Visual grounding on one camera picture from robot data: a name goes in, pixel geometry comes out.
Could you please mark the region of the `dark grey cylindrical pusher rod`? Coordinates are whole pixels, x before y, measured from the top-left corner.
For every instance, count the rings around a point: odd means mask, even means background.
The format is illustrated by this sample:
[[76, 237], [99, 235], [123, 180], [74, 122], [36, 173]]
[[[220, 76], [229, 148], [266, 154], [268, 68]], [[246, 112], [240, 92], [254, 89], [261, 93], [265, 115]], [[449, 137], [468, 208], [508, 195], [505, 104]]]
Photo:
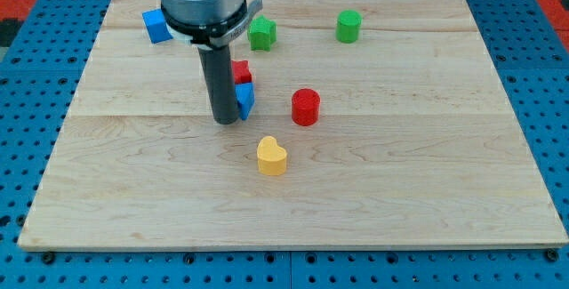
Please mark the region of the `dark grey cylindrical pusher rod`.
[[213, 119], [218, 124], [233, 124], [239, 118], [230, 49], [198, 49]]

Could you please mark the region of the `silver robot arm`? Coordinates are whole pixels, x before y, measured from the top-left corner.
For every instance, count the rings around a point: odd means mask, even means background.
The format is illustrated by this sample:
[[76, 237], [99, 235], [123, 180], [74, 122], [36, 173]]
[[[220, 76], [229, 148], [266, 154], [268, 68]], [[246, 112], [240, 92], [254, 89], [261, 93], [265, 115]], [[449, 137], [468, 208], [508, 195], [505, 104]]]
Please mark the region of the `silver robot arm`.
[[219, 124], [239, 118], [230, 43], [262, 8], [262, 0], [160, 0], [173, 37], [198, 50], [212, 116]]

